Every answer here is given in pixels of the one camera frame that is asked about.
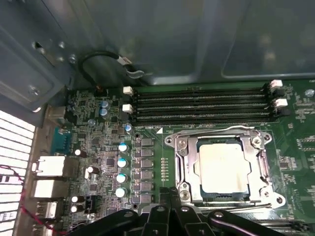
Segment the green circuit board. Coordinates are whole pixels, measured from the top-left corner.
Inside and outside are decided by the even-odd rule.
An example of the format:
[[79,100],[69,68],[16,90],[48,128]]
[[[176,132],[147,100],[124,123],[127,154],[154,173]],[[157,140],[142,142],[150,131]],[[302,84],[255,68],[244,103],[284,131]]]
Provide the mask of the green circuit board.
[[[251,88],[262,86],[264,83],[230,83],[197,86],[159,86],[138,88],[141,92],[180,91],[188,89],[227,89]],[[286,198],[285,206],[276,210],[282,219],[299,219],[315,222],[315,97],[305,95],[307,89],[315,89],[315,80],[284,81],[284,90],[291,115],[280,118],[275,122],[251,122],[243,125],[255,126],[261,131],[267,131],[273,140],[266,146],[273,188]],[[150,195],[152,203],[158,203],[159,187],[175,185],[174,149],[164,143],[164,138],[184,129],[218,129],[232,124],[201,124],[175,126],[140,126],[134,127],[131,134],[125,132],[127,121],[123,119],[121,106],[124,103],[120,89],[108,91],[106,97],[94,97],[88,90],[72,92],[69,99],[75,103],[75,114],[78,116],[77,125],[72,127],[71,144],[68,154],[73,155],[75,149],[86,150],[88,158],[80,158],[78,178],[71,180],[69,197],[75,195],[98,195],[98,211],[95,214],[70,214],[70,201],[65,207],[63,217],[64,227],[82,220],[93,222],[123,208],[140,212],[140,209],[150,203],[135,203],[134,197],[143,194]],[[109,101],[109,114],[102,118],[99,115],[99,103]],[[95,125],[88,124],[94,119]],[[152,145],[139,147],[139,140],[151,139]],[[119,143],[129,146],[129,152],[118,152]],[[136,153],[142,149],[150,149],[152,156],[146,159],[153,161],[152,172],[148,180],[134,178],[139,171],[134,168]],[[117,166],[119,158],[125,158],[129,165],[121,169]],[[84,177],[87,166],[101,169],[99,175],[89,179]],[[128,182],[116,182],[118,173],[128,176]],[[138,191],[134,185],[139,182],[152,182],[152,191]],[[118,187],[127,189],[124,198],[117,198],[115,190]]]

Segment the motherboard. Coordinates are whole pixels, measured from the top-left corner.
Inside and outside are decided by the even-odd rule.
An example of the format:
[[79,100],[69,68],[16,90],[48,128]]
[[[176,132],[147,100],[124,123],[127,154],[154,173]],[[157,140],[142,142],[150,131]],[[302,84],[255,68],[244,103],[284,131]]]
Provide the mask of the motherboard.
[[71,91],[74,124],[56,127],[50,153],[76,161],[63,228],[140,214],[173,186],[205,213],[314,223],[313,89],[315,80],[274,80]]

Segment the cable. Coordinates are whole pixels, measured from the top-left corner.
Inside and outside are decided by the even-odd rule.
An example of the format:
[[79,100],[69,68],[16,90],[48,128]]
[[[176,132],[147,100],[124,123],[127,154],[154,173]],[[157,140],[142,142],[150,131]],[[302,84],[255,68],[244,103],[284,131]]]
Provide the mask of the cable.
[[[126,71],[128,72],[129,76],[134,74],[134,76],[135,76],[134,79],[140,78],[140,77],[142,77],[144,75],[143,71],[140,71],[140,70],[135,71],[135,69],[133,68],[133,66],[131,64],[131,61],[129,61],[126,58],[122,58],[121,56],[119,56],[119,55],[117,55],[115,53],[112,53],[112,52],[109,52],[109,51],[94,51],[94,52],[85,54],[84,56],[82,56],[78,60],[78,70],[83,75],[83,78],[85,78],[92,85],[92,87],[96,87],[96,89],[98,91],[103,91],[102,86],[98,85],[95,82],[95,80],[92,78],[92,76],[89,75],[89,73],[86,72],[86,70],[83,68],[83,64],[84,64],[85,61],[87,61],[90,58],[97,57],[97,56],[105,56],[105,57],[109,57],[109,58],[115,59],[119,64],[121,64],[126,69]],[[147,83],[143,82],[142,80],[139,80],[139,82],[140,82],[140,85],[142,85],[142,86],[143,85],[147,85]]]
[[60,232],[60,231],[57,231],[55,230],[53,227],[51,227],[50,225],[48,225],[47,223],[45,222],[42,222],[35,214],[31,213],[29,210],[27,210],[24,206],[24,200],[25,200],[25,194],[26,194],[26,191],[25,191],[25,188],[24,188],[24,181],[23,179],[21,178],[21,176],[14,170],[12,169],[10,166],[7,166],[7,165],[0,165],[0,168],[1,169],[7,169],[7,170],[11,170],[13,171],[13,174],[15,177],[17,177],[19,179],[19,181],[21,182],[21,185],[22,185],[22,192],[21,192],[21,197],[20,197],[20,203],[21,203],[21,210],[23,213],[25,213],[26,215],[28,215],[29,217],[31,217],[32,219],[34,219],[38,224],[40,225],[43,225],[45,226],[47,229],[49,230],[52,230],[53,232],[55,233],[58,233],[60,235],[65,235],[67,232]]

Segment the electrolytic capacitor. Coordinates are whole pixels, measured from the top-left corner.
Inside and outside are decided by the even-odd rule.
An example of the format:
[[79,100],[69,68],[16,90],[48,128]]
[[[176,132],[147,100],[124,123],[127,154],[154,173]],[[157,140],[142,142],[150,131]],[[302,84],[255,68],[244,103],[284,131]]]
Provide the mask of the electrolytic capacitor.
[[121,151],[122,153],[126,153],[129,150],[129,146],[125,143],[120,143],[118,146],[118,150]]
[[83,207],[83,205],[79,204],[76,206],[72,206],[70,211],[71,211],[71,213],[81,212],[81,211],[84,211],[84,207]]
[[99,110],[99,115],[103,118],[105,118],[107,116],[107,110],[105,108],[102,108]]
[[100,102],[100,107],[101,108],[106,108],[106,109],[109,110],[109,103],[108,103],[108,101],[101,101]]
[[88,156],[86,151],[82,151],[80,149],[77,149],[76,151],[74,151],[74,154],[76,156],[80,156],[80,157],[83,157],[83,158],[86,158]]
[[125,188],[118,188],[116,189],[115,194],[118,198],[123,198],[126,196],[127,190]]
[[127,134],[132,134],[132,126],[130,124],[126,124],[125,131]]
[[90,174],[99,174],[99,168],[98,167],[95,167],[95,166],[89,166],[87,168],[88,172]]
[[128,162],[127,162],[126,159],[120,158],[120,159],[118,159],[118,161],[117,161],[117,165],[118,165],[118,167],[120,167],[120,168],[126,168],[126,167],[128,166]]
[[125,174],[118,174],[116,177],[116,180],[118,183],[126,183],[128,181],[128,176],[126,176]]
[[74,196],[74,197],[71,198],[71,201],[73,203],[83,203],[85,201],[85,197],[82,196],[82,195]]

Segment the black cable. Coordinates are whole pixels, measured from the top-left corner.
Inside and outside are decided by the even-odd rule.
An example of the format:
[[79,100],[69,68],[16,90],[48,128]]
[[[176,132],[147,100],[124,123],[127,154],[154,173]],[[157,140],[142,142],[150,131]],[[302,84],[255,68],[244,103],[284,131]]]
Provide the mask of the black cable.
[[[98,90],[102,90],[102,87],[95,82],[95,80],[92,78],[92,76],[89,75],[89,73],[86,72],[84,67],[83,67],[83,64],[85,61],[87,61],[90,58],[97,57],[97,56],[110,57],[110,58],[115,59],[115,60],[118,60],[120,58],[120,56],[115,54],[115,53],[109,52],[109,51],[94,51],[94,52],[88,53],[88,54],[82,56],[81,58],[79,58],[78,70],[82,74],[83,78],[86,79],[92,85],[92,87],[96,87]],[[131,64],[123,65],[123,67],[127,71],[130,71],[130,72],[135,71],[135,69],[133,68],[133,66]],[[141,86],[147,85],[147,83],[143,82],[142,80],[140,80],[139,83]]]
[[83,78],[86,79],[93,87],[97,87],[98,85],[95,82],[95,80],[92,78],[92,76],[89,75],[89,73],[85,71],[85,69],[83,68],[83,64],[86,60],[93,58],[93,57],[97,57],[97,56],[106,56],[106,57],[113,58],[115,60],[117,60],[119,58],[119,55],[112,53],[112,52],[109,52],[109,51],[95,51],[95,52],[91,52],[91,53],[88,53],[88,54],[82,56],[78,60],[79,72],[83,75]]

